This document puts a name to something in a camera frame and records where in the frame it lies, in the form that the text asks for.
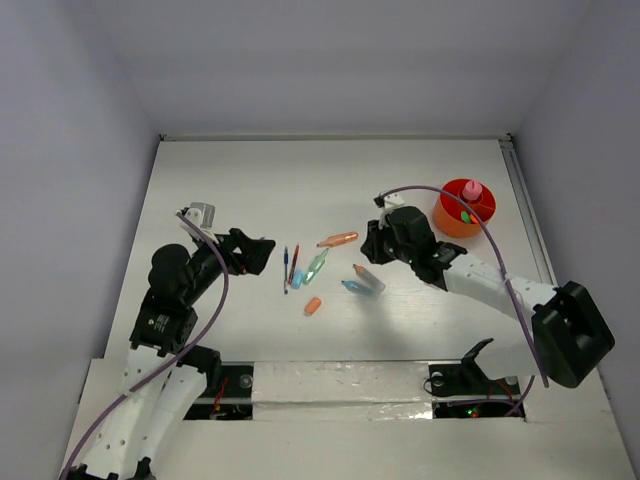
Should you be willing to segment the peach translucent marker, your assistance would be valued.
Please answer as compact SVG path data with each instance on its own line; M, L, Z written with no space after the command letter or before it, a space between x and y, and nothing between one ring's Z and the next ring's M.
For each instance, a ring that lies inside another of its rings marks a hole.
M327 237L317 243L319 248L334 248L356 241L359 238L357 231L345 232Z

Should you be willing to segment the orange tip clear highlighter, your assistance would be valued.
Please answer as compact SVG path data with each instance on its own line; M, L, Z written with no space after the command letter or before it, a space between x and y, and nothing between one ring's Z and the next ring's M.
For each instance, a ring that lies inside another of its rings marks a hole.
M364 281L376 294L380 294L386 289L386 285L366 267L358 264L353 264L352 267L356 275L362 281Z

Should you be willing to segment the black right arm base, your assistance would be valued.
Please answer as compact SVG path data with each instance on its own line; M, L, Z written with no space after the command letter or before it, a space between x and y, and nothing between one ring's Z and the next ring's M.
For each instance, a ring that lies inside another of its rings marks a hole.
M430 365L423 390L432 397L436 419L525 418L518 381L490 380L476 363L493 338L481 340L457 362Z

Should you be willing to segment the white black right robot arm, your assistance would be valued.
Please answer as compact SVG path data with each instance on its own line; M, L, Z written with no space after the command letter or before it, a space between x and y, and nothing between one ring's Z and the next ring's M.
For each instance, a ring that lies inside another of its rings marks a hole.
M518 321L532 340L543 373L562 387L577 388L615 346L586 287L510 277L465 248L438 241L416 207L399 207L368 221L361 252L376 265L400 261L423 283Z

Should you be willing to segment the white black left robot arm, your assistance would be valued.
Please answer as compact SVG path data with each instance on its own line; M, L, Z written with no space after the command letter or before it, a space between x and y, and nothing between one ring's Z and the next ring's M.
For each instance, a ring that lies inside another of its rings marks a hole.
M241 230L209 236L194 225L197 246L159 248L149 288L129 337L120 393L83 434L60 474L63 479L151 479L179 424L201 395L224 389L218 351L192 333L194 305L217 280L259 275L276 243Z

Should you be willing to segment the orange marker cap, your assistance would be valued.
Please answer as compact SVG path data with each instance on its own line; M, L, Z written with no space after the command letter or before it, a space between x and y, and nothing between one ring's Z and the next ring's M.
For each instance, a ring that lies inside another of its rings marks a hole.
M322 300L319 297L313 297L304 307L304 315L312 316L322 306Z

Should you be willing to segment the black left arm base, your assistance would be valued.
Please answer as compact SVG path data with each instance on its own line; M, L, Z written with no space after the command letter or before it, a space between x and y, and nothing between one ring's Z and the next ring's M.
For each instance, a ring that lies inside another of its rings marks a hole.
M218 383L189 408L185 420L243 421L253 418L253 363L223 363Z

